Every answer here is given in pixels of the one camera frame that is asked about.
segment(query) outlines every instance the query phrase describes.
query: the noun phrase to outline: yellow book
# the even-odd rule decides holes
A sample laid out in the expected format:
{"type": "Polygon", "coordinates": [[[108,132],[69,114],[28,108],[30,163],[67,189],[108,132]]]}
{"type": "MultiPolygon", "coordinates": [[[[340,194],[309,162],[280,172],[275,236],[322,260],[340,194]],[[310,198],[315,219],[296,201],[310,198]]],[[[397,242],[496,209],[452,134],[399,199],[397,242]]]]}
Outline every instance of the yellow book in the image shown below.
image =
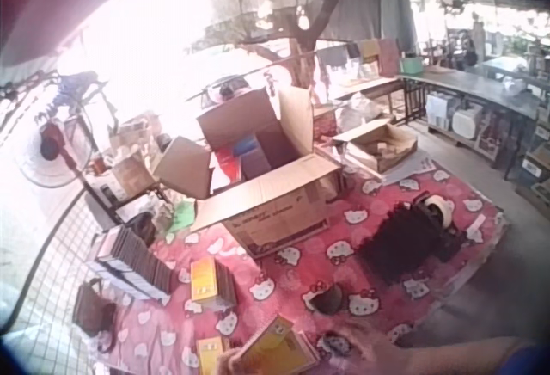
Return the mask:
{"type": "Polygon", "coordinates": [[[197,341],[197,353],[199,355],[200,375],[213,374],[218,356],[227,350],[229,350],[229,339],[222,338],[222,336],[199,339],[197,341]]]}
{"type": "Polygon", "coordinates": [[[191,300],[201,302],[218,294],[214,258],[204,257],[191,263],[191,300]]]}
{"type": "Polygon", "coordinates": [[[256,368],[292,331],[293,323],[276,315],[263,329],[256,332],[244,344],[237,358],[244,368],[256,368]]]}
{"type": "Polygon", "coordinates": [[[308,347],[303,334],[291,331],[278,346],[266,353],[256,366],[262,375],[290,375],[317,365],[319,357],[308,347]]]}

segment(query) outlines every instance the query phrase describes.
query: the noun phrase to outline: stack of books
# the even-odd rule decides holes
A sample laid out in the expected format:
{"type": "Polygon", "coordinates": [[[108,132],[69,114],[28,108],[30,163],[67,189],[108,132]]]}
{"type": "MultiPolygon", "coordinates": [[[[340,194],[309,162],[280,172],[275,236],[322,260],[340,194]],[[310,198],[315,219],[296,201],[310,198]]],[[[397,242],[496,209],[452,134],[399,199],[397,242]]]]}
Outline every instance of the stack of books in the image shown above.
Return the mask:
{"type": "Polygon", "coordinates": [[[213,311],[236,306],[231,272],[213,257],[191,263],[191,300],[213,311]]]}
{"type": "Polygon", "coordinates": [[[172,271],[127,227],[116,226],[98,235],[86,264],[134,298],[164,300],[171,293],[172,271]]]}
{"type": "Polygon", "coordinates": [[[316,366],[319,355],[302,332],[279,315],[242,347],[236,358],[247,371],[262,375],[289,375],[316,366]]]}

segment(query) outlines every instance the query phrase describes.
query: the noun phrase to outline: concrete floor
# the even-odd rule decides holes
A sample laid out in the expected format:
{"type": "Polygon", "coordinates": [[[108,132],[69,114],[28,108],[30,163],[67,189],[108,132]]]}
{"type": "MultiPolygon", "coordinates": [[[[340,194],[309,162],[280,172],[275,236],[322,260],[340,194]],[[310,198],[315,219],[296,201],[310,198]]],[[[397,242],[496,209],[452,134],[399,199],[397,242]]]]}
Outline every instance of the concrete floor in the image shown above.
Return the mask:
{"type": "Polygon", "coordinates": [[[419,147],[504,213],[511,228],[474,277],[434,312],[406,343],[435,346],[498,335],[538,340],[550,334],[550,221],[516,194],[514,183],[474,152],[454,147],[411,123],[419,147]]]}

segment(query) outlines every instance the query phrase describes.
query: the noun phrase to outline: blue fabric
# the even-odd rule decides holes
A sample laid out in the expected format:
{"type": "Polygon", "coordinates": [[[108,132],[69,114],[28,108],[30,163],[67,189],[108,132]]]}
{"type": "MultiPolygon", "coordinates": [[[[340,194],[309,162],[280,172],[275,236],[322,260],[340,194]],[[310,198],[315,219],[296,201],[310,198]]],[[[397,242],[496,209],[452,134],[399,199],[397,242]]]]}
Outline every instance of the blue fabric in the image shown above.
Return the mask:
{"type": "Polygon", "coordinates": [[[550,373],[550,347],[520,349],[504,363],[498,375],[539,375],[550,373]]]}

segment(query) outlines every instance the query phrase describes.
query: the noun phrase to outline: electric fan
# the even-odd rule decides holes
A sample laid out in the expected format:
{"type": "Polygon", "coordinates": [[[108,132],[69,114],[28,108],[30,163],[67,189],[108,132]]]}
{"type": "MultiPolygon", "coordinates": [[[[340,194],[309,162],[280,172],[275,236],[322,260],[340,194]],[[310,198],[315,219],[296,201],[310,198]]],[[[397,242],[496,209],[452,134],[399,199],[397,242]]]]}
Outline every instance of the electric fan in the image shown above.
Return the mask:
{"type": "Polygon", "coordinates": [[[13,155],[23,175],[43,188],[61,188],[83,175],[94,149],[92,129],[83,108],[59,108],[46,116],[37,101],[21,118],[13,155]]]}

